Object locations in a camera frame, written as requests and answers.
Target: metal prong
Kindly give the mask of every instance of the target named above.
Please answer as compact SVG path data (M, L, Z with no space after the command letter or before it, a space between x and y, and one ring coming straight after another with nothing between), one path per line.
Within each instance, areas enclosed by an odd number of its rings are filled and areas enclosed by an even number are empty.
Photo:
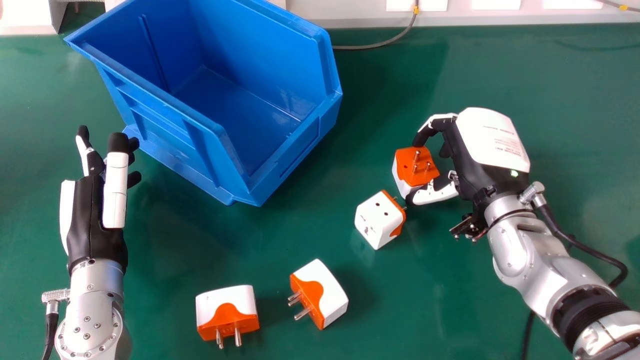
M295 304L297 304L297 303L299 303L299 302L300 302L300 297L296 297L296 298L294 298L293 300L291 300L291 301L288 303L288 305L289 305L289 307L292 307L293 305L295 305Z
M287 297L287 301L291 301L291 300L293 300L293 299L295 299L297 297L300 297L300 295L301 295L300 292L297 292L297 293L291 295L290 297Z
M242 346L242 340L240 339L240 329L236 328L236 347Z
M306 314L309 314L309 311L311 311L308 307L305 307L304 310L300 311L299 313L296 314L296 316L293 317L293 320L300 320L303 316L305 316Z

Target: gray cable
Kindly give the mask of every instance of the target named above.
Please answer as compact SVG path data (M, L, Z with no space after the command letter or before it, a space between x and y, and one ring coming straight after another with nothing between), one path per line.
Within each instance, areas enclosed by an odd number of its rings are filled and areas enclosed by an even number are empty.
M613 1L610 1L610 0L597 0L597 1L600 1L603 4L611 5L611 6L615 7L615 8L619 8L620 10L623 10L623 11L640 13L640 8L633 8L633 7L629 6L629 5L614 3ZM626 6L627 8L626 9L622 9L622 8L620 8L621 6Z
M415 0L415 5L418 6L419 2L420 0ZM375 44L369 44L369 45L335 45L333 47L333 50L368 50L368 49L375 49L377 47L383 47L383 46L389 45L392 42L396 42L400 40L400 38L405 36L409 32L409 30L411 30L411 28L413 27L413 23L415 22L415 18L417 16L418 16L418 13L414 12L413 17L411 18L411 22L409 22L409 25L400 34L388 40L385 40L382 42L376 42Z

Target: blue plastic bin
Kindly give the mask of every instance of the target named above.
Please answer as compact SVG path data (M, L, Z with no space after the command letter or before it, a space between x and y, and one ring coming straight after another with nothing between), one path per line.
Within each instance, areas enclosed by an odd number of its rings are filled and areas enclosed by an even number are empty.
M66 39L147 154L260 206L337 118L327 32L263 0L130 0Z

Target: bolt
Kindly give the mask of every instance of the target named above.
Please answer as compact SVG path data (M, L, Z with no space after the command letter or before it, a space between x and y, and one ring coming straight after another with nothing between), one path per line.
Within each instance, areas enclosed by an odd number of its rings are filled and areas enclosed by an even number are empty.
M528 204L533 200L536 194L545 192L545 186L539 181L534 181L518 196L518 201L522 204Z

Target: green tabletop surface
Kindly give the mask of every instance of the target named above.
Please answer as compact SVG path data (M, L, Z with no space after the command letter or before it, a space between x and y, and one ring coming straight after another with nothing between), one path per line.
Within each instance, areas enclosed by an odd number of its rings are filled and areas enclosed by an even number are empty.
M98 8L69 11L64 32ZM366 44L397 31L330 33L334 44ZM58 204L62 180L81 176L78 125L101 154L123 128L93 64L63 36L0 38L2 359L40 358L40 294L68 286ZM261 208L226 207L137 154L143 182L129 193L125 229L131 359L517 359L522 298L496 277L485 239L448 233L469 203L410 208L402 235L378 251L353 226L359 203L383 188L397 193L395 149L431 114L468 106L513 119L560 224L629 266L619 295L640 308L640 24L420 28L335 57L338 122ZM576 256L607 281L617 274ZM324 331L287 307L289 274L315 258L349 297ZM255 289L260 331L218 350L196 331L194 299L238 284ZM529 359L570 358L536 320Z

